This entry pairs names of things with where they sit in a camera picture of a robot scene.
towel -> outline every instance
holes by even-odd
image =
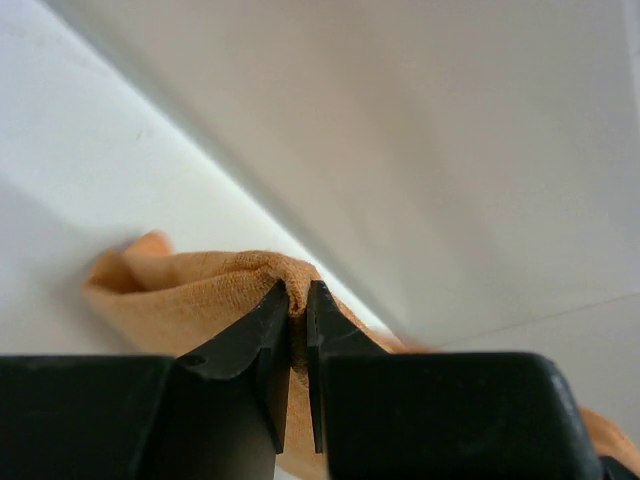
[[[285,450],[278,465],[303,480],[321,480],[326,471],[324,456],[314,450],[303,326],[309,286],[320,279],[313,265],[278,253],[173,254],[169,240],[151,232],[124,252],[98,258],[84,293],[92,308],[141,350],[180,356],[250,312],[283,280],[292,318],[293,371]],[[367,329],[335,300],[340,311],[386,351],[418,351]],[[640,452],[631,440],[604,417],[588,409],[581,412],[598,453],[616,458],[640,475]]]

orange cloth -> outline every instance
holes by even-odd
[[[285,255],[248,251],[172,254],[153,232],[123,253],[100,257],[85,282],[92,307],[142,350],[182,355],[251,311],[278,280],[284,280],[293,318],[285,453],[278,464],[304,480],[326,478],[314,452],[301,319],[312,280],[309,263]],[[370,332],[339,300],[340,310],[389,352],[407,349]],[[613,423],[586,409],[583,418],[599,453],[611,455],[640,475],[640,452]]]

